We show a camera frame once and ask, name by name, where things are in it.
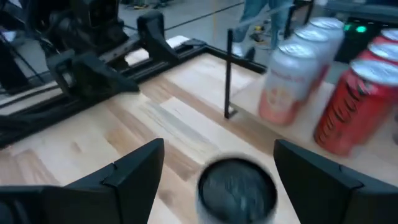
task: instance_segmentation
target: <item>metal frame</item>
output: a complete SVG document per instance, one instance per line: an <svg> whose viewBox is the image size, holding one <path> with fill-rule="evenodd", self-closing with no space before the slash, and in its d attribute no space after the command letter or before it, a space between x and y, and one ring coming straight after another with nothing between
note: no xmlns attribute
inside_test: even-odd
<svg viewBox="0 0 398 224"><path fill-rule="evenodd" d="M314 0L294 0L293 1L294 6L292 6L289 9L289 16L287 18L286 21L286 26L285 26L285 34L284 34L284 38L288 38L290 36L290 22L292 20L292 16L293 13L300 9L301 7L305 7L308 6L308 11L307 14L305 15L305 19L304 19L304 24L306 24L308 22L308 20L310 19L311 13L312 13L312 9L313 9L313 4L314 4ZM227 56L226 56L226 81L225 81L225 98L224 98L224 117L226 119L230 119L232 116L234 116L238 111L233 109L232 111L230 110L230 105L231 105L231 64L235 63L238 64L236 62L236 57L233 56L232 54L232 39L233 39L233 30L232 29L228 29L228 38L227 38ZM263 65L259 65L258 63L255 63L255 65L257 66L256 68L252 67L252 71L260 73L261 75L265 74L266 72L266 67L264 67Z"/></svg>
<svg viewBox="0 0 398 224"><path fill-rule="evenodd" d="M236 111L229 112L231 64L234 63L260 74L264 74L267 69L264 65L232 55L232 37L233 32L230 29L228 30L227 52L212 47L203 41L191 39L174 48L174 51L178 54L178 62L159 62L152 58L148 58L134 64L127 70L121 71L121 73L127 79L140 84L202 54L211 54L215 57L222 58L226 60L224 117L229 119L236 113ZM0 148L4 149L13 142L19 141L31 134L67 119L116 94L118 93L103 94L90 100L71 98L66 94L62 94L8 116L0 116L0 130L2 131L2 134L0 134Z"/></svg>

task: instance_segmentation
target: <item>green light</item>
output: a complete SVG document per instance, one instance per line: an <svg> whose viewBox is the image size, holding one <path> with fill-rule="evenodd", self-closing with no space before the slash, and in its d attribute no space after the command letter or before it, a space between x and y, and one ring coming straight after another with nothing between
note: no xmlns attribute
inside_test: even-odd
<svg viewBox="0 0 398 224"><path fill-rule="evenodd" d="M357 32L361 32L361 33L362 32L366 32L366 27L365 26L359 26L359 27L356 28L356 31Z"/></svg>
<svg viewBox="0 0 398 224"><path fill-rule="evenodd" d="M349 31L349 28L351 28L351 24L346 24L344 26L344 31Z"/></svg>

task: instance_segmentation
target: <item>jeans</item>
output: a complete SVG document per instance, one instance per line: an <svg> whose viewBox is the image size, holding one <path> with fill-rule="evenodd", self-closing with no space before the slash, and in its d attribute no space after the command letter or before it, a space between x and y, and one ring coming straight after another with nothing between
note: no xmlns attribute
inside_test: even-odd
<svg viewBox="0 0 398 224"><path fill-rule="evenodd" d="M245 0L243 15L239 22L256 17L268 4L270 9L275 9L293 0ZM289 16L289 8L283 9L271 15L271 48L275 49L278 44L278 31L283 29ZM234 30L233 42L240 43L246 37L250 25L238 27Z"/></svg>

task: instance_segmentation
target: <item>person's leg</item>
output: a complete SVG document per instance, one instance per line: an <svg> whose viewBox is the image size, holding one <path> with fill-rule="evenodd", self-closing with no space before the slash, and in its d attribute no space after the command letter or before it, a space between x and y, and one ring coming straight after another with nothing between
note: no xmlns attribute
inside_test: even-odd
<svg viewBox="0 0 398 224"><path fill-rule="evenodd" d="M244 22L248 19L256 17L268 3L268 0L245 0L243 14L239 22ZM240 43L243 42L246 37L246 33L249 30L250 25L237 27L233 34L233 53L237 56L243 56Z"/></svg>
<svg viewBox="0 0 398 224"><path fill-rule="evenodd" d="M269 0L270 9L276 9L284 5L292 4L293 0ZM289 16L289 7L271 15L271 49L275 49L279 41L279 31L285 29Z"/></svg>

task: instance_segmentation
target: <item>can top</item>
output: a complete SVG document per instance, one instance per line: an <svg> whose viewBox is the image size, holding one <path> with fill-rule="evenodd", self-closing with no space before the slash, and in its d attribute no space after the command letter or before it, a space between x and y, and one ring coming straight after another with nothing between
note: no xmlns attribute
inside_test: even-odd
<svg viewBox="0 0 398 224"><path fill-rule="evenodd" d="M389 86L398 86L398 66L376 60L356 60L351 69L361 78Z"/></svg>
<svg viewBox="0 0 398 224"><path fill-rule="evenodd" d="M326 42L329 40L327 35L322 34L315 29L297 29L294 31L294 34L297 35L297 37L314 42Z"/></svg>
<svg viewBox="0 0 398 224"><path fill-rule="evenodd" d="M298 58L315 58L317 56L315 50L308 45L298 44L298 43L290 43L290 44L281 44L278 46L279 50L283 53L298 57Z"/></svg>
<svg viewBox="0 0 398 224"><path fill-rule="evenodd" d="M387 39L398 41L398 29L383 29L381 35Z"/></svg>
<svg viewBox="0 0 398 224"><path fill-rule="evenodd" d="M315 17L310 20L310 23L322 29L342 29L344 23L332 17Z"/></svg>
<svg viewBox="0 0 398 224"><path fill-rule="evenodd" d="M398 62L398 44L371 44L369 50L381 58Z"/></svg>

